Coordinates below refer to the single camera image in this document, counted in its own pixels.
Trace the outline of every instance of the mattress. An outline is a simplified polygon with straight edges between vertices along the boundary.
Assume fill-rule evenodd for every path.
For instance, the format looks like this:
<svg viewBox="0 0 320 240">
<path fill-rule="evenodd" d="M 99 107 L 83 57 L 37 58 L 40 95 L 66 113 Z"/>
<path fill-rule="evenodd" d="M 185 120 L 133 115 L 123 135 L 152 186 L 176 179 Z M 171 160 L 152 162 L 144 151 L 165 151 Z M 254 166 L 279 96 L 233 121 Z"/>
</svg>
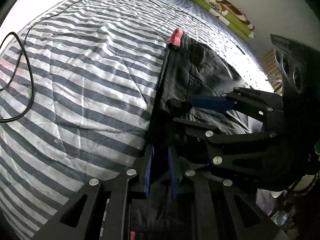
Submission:
<svg viewBox="0 0 320 240">
<path fill-rule="evenodd" d="M 64 0 L 26 25 L 80 0 Z M 195 5 L 170 0 L 83 0 L 29 33 L 32 108 L 0 129 L 0 208 L 30 239 L 91 178 L 114 178 L 141 155 L 168 38 L 181 28 L 232 65 L 255 89 L 272 91 L 245 45 Z M 0 56 L 0 85 L 20 53 Z M 0 115 L 21 113 L 31 94 L 26 60 L 0 93 Z"/>
</svg>

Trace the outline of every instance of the folded blanket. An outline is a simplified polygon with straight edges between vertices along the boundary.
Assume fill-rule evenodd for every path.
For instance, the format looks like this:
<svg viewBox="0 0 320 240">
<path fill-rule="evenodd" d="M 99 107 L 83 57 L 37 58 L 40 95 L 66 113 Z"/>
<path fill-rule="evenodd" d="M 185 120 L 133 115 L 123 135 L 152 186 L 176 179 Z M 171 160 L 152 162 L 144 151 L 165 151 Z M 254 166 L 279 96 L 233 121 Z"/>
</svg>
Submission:
<svg viewBox="0 0 320 240">
<path fill-rule="evenodd" d="M 213 14 L 215 17 L 217 17 L 221 22 L 223 22 L 230 30 L 232 30 L 235 34 L 237 34 L 242 40 L 245 42 L 249 41 L 249 37 L 245 35 L 241 30 L 239 30 L 233 23 L 228 21 L 225 17 L 223 17 L 221 14 L 219 14 L 216 10 L 214 10 L 210 5 L 206 4 L 202 0 L 190 0 L 205 9 L 206 11 Z"/>
<path fill-rule="evenodd" d="M 232 3 L 227 0 L 217 0 L 221 5 L 227 8 L 234 16 L 236 16 L 240 21 L 242 21 L 249 30 L 254 31 L 255 27 L 252 23 L 249 22 L 246 15 L 237 9 Z"/>
<path fill-rule="evenodd" d="M 249 38 L 254 38 L 254 33 L 249 30 L 247 25 L 241 22 L 236 16 L 229 12 L 223 5 L 219 4 L 216 0 L 202 0 L 209 4 L 213 9 L 225 17 L 228 21 L 233 23 L 239 30 L 246 34 Z"/>
</svg>

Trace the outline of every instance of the striped fabric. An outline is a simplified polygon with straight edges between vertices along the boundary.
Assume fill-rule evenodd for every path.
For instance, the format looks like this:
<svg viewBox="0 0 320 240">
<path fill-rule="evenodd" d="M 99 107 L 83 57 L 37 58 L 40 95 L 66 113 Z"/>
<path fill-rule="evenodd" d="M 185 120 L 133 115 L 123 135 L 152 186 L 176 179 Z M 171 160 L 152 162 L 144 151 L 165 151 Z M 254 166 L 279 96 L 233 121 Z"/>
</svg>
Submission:
<svg viewBox="0 0 320 240">
<path fill-rule="evenodd" d="M 19 37 L 75 1 L 57 4 Z M 81 1 L 28 35 L 35 101 L 24 117 L 0 129 L 0 208 L 21 239 L 30 239 L 91 178 L 114 178 L 140 155 L 173 30 L 208 44 L 239 73 L 260 71 L 220 29 L 173 3 L 152 1 L 159 6 L 148 0 Z M 1 86 L 19 53 L 13 41 L 1 55 Z M 265 76 L 242 77 L 265 86 Z M 30 94 L 22 57 L 10 87 L 0 93 L 0 115 L 22 112 Z"/>
</svg>

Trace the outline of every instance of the circular hole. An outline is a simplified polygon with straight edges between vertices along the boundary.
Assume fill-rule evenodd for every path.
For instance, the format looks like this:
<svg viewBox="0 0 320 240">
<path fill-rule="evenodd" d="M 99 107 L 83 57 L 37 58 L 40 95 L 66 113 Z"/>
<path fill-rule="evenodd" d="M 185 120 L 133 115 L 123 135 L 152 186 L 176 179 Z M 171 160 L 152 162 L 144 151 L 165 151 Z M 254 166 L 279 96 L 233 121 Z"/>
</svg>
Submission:
<svg viewBox="0 0 320 240">
<path fill-rule="evenodd" d="M 296 68 L 293 72 L 293 82 L 294 85 L 296 86 L 296 88 L 301 91 L 301 87 L 302 87 L 302 79 L 301 79 L 301 73 L 300 70 L 298 68 Z"/>
<path fill-rule="evenodd" d="M 279 54 L 279 52 L 276 51 L 276 50 L 275 50 L 275 59 L 276 59 L 276 62 L 277 62 L 278 64 L 280 64 L 280 54 Z"/>
<path fill-rule="evenodd" d="M 289 61 L 288 61 L 288 59 L 287 59 L 287 57 L 285 55 L 282 55 L 281 65 L 282 65 L 283 72 L 287 76 L 289 76 L 289 74 L 290 74 L 290 66 L 289 66 Z"/>
</svg>

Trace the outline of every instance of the triangular cutout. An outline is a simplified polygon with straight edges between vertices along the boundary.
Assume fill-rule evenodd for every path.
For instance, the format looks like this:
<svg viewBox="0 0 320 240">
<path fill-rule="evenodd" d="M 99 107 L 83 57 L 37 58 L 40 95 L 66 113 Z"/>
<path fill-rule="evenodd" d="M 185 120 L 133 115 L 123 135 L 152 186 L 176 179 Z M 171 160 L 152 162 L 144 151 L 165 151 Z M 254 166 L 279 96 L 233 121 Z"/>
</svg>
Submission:
<svg viewBox="0 0 320 240">
<path fill-rule="evenodd" d="M 82 195 L 81 198 L 62 215 L 60 223 L 75 228 L 79 223 L 87 197 L 87 195 Z"/>
<path fill-rule="evenodd" d="M 236 205 L 242 218 L 244 227 L 249 228 L 261 223 L 261 218 L 250 208 L 250 206 L 244 202 L 242 198 L 235 195 Z"/>
</svg>

